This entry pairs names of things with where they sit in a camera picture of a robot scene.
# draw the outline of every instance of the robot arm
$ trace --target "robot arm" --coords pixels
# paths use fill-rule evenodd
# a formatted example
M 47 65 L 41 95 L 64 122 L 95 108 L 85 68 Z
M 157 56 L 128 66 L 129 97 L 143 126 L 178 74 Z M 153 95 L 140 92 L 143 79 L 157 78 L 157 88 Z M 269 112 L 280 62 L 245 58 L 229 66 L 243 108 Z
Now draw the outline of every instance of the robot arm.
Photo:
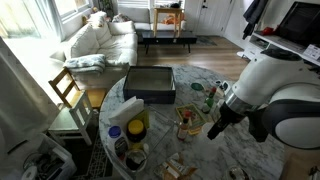
M 256 124 L 283 143 L 320 148 L 320 80 L 301 58 L 285 50 L 265 50 L 251 61 L 226 93 L 221 118 L 208 132 L 215 138 L 230 123 L 239 123 L 269 104 Z

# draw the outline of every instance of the snack package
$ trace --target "snack package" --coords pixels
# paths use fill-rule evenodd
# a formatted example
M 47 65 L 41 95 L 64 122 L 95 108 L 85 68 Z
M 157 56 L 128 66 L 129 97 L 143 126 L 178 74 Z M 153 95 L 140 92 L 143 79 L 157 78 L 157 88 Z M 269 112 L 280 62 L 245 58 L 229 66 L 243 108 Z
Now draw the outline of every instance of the snack package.
M 154 169 L 154 173 L 164 180 L 190 179 L 197 170 L 195 167 L 183 165 L 183 158 L 180 153 L 170 156 L 165 162 Z

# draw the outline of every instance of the door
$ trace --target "door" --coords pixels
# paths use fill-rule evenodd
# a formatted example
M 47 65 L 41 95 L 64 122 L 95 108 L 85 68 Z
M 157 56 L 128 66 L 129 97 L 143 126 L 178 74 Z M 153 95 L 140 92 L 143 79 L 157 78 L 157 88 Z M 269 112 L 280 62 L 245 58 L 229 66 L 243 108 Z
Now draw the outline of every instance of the door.
M 222 36 L 229 20 L 234 0 L 202 0 L 198 7 L 196 35 Z

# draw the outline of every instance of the white couch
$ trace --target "white couch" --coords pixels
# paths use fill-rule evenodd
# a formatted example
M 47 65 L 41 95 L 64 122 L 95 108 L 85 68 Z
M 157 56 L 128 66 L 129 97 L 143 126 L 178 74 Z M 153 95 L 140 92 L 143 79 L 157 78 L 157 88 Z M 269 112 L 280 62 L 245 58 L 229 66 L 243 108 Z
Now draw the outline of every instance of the white couch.
M 130 66 L 137 64 L 137 43 L 133 22 L 105 23 L 103 27 L 87 24 L 63 42 L 63 48 L 51 55 L 56 66 L 66 59 L 90 54 L 104 54 L 103 73 L 73 74 L 80 89 L 111 88 L 124 77 Z
M 128 16 L 133 22 L 139 36 L 139 42 L 142 41 L 141 32 L 153 30 L 154 10 L 148 8 L 128 8 L 119 7 L 118 13 Z M 158 16 L 157 31 L 174 30 L 174 24 L 163 24 L 161 21 L 167 14 L 161 13 Z M 187 21 L 183 20 L 180 24 L 182 30 L 186 30 Z

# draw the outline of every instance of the green bottle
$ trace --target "green bottle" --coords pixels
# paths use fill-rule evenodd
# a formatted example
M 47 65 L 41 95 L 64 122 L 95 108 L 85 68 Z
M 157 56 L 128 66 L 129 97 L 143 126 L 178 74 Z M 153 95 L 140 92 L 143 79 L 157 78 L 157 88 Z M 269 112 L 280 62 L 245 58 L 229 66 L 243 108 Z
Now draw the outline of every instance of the green bottle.
M 203 105 L 202 105 L 202 108 L 201 108 L 201 111 L 205 114 L 209 114 L 213 104 L 214 104 L 214 94 L 216 93 L 217 91 L 217 88 L 216 87 L 213 87 L 211 89 L 211 92 L 209 94 L 209 97 L 206 98 L 206 100 L 204 101 Z

